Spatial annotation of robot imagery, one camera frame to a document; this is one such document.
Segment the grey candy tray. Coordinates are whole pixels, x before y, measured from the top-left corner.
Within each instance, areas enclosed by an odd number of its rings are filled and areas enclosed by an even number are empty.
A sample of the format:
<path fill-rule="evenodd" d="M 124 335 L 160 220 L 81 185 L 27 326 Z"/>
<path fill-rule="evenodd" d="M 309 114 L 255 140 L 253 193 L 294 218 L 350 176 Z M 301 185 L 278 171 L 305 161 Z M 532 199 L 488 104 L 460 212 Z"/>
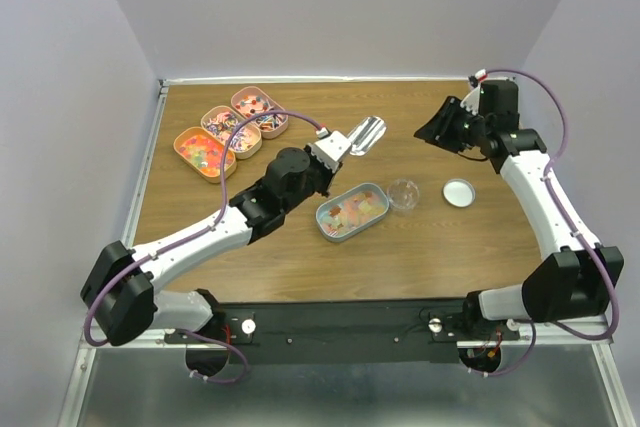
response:
<path fill-rule="evenodd" d="M 377 184 L 362 183 L 321 204 L 315 222 L 328 241 L 340 243 L 381 221 L 389 207 Z"/>

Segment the metal scoop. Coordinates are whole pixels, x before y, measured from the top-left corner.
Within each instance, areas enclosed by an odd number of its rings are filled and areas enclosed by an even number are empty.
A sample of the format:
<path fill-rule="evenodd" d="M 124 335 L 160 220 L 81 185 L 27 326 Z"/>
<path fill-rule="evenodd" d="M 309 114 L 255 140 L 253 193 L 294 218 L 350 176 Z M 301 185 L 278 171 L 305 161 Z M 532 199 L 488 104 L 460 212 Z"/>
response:
<path fill-rule="evenodd" d="M 364 156 L 384 136 L 386 122 L 377 116 L 368 116 L 360 121 L 347 135 L 351 147 L 349 154 Z"/>

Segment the clear plastic cup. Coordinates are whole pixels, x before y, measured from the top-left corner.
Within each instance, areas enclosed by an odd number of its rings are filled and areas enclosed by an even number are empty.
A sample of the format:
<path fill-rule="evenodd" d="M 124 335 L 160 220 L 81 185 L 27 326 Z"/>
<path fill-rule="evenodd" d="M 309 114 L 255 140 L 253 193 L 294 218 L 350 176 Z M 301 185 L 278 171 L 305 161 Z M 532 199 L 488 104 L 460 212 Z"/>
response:
<path fill-rule="evenodd" d="M 386 191 L 391 211 L 394 214 L 411 215 L 419 203 L 420 191 L 415 182 L 399 178 L 392 181 Z"/>

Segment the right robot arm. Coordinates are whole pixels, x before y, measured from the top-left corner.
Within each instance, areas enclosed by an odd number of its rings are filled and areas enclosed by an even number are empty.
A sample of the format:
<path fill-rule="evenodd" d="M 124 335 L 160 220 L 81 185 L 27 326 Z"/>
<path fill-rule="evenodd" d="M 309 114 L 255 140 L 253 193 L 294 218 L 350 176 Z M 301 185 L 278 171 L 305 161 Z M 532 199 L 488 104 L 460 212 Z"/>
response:
<path fill-rule="evenodd" d="M 590 231 L 562 189 L 540 134 L 520 124 L 519 89 L 481 70 L 464 98 L 448 97 L 415 138 L 460 154 L 477 148 L 515 194 L 542 262 L 519 285 L 471 292 L 460 326 L 480 339 L 497 321 L 551 323 L 580 339 L 610 339 L 620 320 L 615 285 L 624 258 Z"/>

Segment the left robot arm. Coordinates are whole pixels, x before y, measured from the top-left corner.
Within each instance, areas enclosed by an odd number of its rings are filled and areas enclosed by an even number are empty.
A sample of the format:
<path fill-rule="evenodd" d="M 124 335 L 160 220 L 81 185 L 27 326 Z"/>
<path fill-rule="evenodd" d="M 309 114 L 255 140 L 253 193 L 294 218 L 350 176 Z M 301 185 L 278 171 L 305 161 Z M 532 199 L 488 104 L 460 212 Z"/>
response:
<path fill-rule="evenodd" d="M 327 195 L 346 148 L 318 141 L 281 150 L 265 174 L 213 215 L 163 239 L 133 248 L 113 242 L 100 252 L 82 290 L 92 346 L 121 346 L 149 329 L 187 330 L 201 342 L 222 327 L 206 291 L 178 293 L 166 286 L 222 253 L 254 243 L 280 228 L 314 194 Z"/>

